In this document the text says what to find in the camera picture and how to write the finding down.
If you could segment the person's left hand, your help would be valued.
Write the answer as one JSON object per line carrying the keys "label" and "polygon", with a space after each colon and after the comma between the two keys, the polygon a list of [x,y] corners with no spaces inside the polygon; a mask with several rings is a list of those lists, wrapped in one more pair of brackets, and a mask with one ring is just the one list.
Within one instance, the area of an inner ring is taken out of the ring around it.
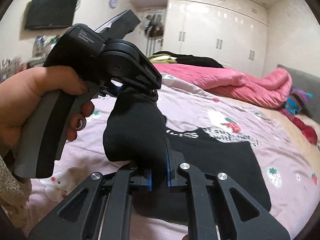
{"label": "person's left hand", "polygon": [[1,156],[17,146],[22,126],[41,97],[61,89],[71,95],[88,92],[88,87],[71,67],[35,67],[1,83]]}

